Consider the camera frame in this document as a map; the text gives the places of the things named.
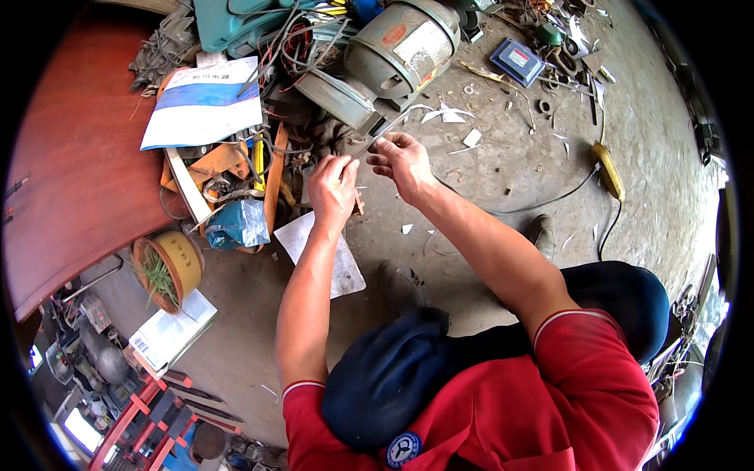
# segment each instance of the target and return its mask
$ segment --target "hand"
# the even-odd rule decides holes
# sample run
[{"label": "hand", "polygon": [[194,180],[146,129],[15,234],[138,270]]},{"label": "hand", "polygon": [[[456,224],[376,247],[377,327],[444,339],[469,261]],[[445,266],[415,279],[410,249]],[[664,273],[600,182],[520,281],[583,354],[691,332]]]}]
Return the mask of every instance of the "hand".
[{"label": "hand", "polygon": [[350,155],[327,155],[317,164],[308,184],[316,225],[337,232],[343,230],[354,211],[358,168],[359,161],[352,160]]},{"label": "hand", "polygon": [[427,149],[407,133],[386,133],[377,138],[366,162],[372,171],[395,182],[398,193],[408,204],[417,206],[440,185],[432,175]]}]

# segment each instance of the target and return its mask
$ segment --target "blue electrical box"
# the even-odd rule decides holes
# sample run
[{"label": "blue electrical box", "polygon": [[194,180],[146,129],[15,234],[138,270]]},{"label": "blue electrical box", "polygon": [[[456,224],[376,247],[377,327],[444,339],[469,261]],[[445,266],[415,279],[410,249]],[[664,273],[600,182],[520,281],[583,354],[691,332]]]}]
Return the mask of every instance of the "blue electrical box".
[{"label": "blue electrical box", "polygon": [[503,41],[489,59],[524,87],[529,87],[544,69],[544,62],[537,54],[512,38]]}]

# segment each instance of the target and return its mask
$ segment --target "shoe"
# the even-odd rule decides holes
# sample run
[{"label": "shoe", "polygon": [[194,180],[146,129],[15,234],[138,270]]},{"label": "shoe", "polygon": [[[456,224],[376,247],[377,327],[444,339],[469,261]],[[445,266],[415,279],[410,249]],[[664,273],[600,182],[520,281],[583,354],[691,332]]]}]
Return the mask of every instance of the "shoe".
[{"label": "shoe", "polygon": [[523,235],[537,247],[539,253],[552,263],[555,259],[555,231],[553,219],[547,214],[540,214],[531,221]]},{"label": "shoe", "polygon": [[385,301],[393,312],[402,315],[431,306],[424,282],[410,266],[386,260],[377,269],[377,277]]}]

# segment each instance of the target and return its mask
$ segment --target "blue and white booklet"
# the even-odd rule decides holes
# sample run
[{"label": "blue and white booklet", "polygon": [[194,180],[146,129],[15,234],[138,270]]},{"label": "blue and white booklet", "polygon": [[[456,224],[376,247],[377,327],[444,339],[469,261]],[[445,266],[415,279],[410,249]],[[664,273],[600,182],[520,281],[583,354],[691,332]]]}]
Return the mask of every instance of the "blue and white booklet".
[{"label": "blue and white booklet", "polygon": [[256,78],[238,96],[256,64],[256,57],[244,57],[173,74],[157,100],[140,149],[210,144],[261,124]]}]

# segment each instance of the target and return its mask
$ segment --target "red polo shirt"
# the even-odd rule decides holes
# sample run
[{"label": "red polo shirt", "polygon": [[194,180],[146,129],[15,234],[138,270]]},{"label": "red polo shirt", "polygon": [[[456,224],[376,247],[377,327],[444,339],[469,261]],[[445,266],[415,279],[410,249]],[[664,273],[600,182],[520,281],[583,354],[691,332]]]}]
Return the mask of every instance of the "red polo shirt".
[{"label": "red polo shirt", "polygon": [[[597,309],[555,313],[534,351],[458,373],[408,427],[421,452],[401,469],[443,470],[455,453],[487,470],[638,468],[659,412],[618,324]],[[384,448],[358,453],[330,432],[323,393],[315,382],[284,391],[290,469],[389,470]]]}]

